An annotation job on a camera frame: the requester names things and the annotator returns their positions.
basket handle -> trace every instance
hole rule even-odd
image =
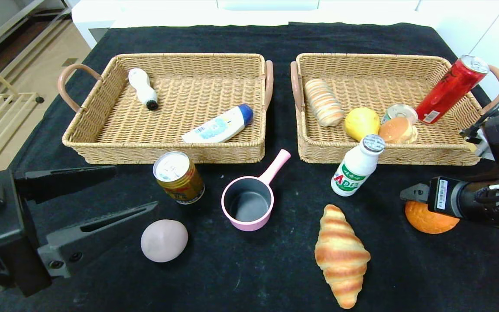
[[[57,90],[59,90],[59,94],[61,95],[61,97],[65,100],[65,102],[67,102],[67,104],[75,112],[80,111],[80,106],[73,99],[71,99],[71,97],[65,90],[65,83],[67,82],[67,79],[69,79],[73,71],[76,71],[77,69],[83,69],[95,79],[101,80],[101,75],[99,75],[93,69],[84,64],[72,64],[68,65],[65,69],[63,69],[63,72],[61,73],[61,75],[59,75],[59,78],[57,79]]]
[[[290,63],[290,76],[292,80],[292,93],[294,95],[295,107],[303,112],[303,95],[299,87],[298,64],[293,61]]]
[[[496,77],[496,79],[498,80],[499,82],[499,69],[496,67],[496,66],[493,66],[493,65],[489,65],[489,68],[490,68],[490,71],[494,74],[494,76]],[[490,104],[488,104],[487,106],[485,106],[485,108],[483,108],[483,112],[488,112],[489,109],[491,109],[494,105],[496,105],[497,103],[499,102],[499,93],[498,95],[494,98],[493,101],[491,101]]]
[[[275,81],[275,77],[273,75],[272,61],[265,62],[265,70],[267,71],[267,73],[265,77],[265,107],[263,107],[264,111],[269,108],[269,104],[271,104],[271,99],[273,97],[273,82]]]

black tablecloth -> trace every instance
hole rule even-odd
[[[370,251],[363,290],[354,311],[499,311],[499,229],[461,221],[441,235],[413,229],[403,214],[401,189],[432,176],[463,176],[473,167],[379,166],[352,197],[332,192],[334,164],[299,160],[289,63],[303,52],[455,55],[432,28],[347,24],[194,26],[111,29],[85,64],[103,71],[119,53],[260,53],[275,64],[275,88],[267,113],[266,156],[257,164],[198,165],[204,197],[181,207],[156,184],[151,165],[119,166],[116,178],[81,192],[30,204],[38,236],[84,219],[153,200],[156,219],[176,219],[190,234],[186,250],[158,264],[141,253],[139,231],[70,279],[29,298],[0,293],[0,311],[340,311],[313,250],[323,207],[343,208]],[[67,89],[80,103],[94,85],[75,73]],[[481,103],[487,98],[480,90]],[[86,166],[61,136],[73,112],[57,97],[12,163],[15,172]],[[220,194],[234,178],[258,175],[280,148],[291,160],[272,182],[275,207],[261,230],[234,229],[220,209]]]

blue bottle cap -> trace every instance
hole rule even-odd
[[[242,112],[242,117],[244,118],[244,127],[251,122],[253,118],[253,111],[247,104],[238,105],[240,112]]]

pink egg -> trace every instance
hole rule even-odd
[[[159,220],[146,227],[140,246],[151,261],[167,262],[178,257],[188,243],[188,231],[178,221]]]

black bottle cap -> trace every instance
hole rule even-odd
[[[147,101],[146,106],[150,111],[156,110],[158,108],[157,102],[153,100]]]

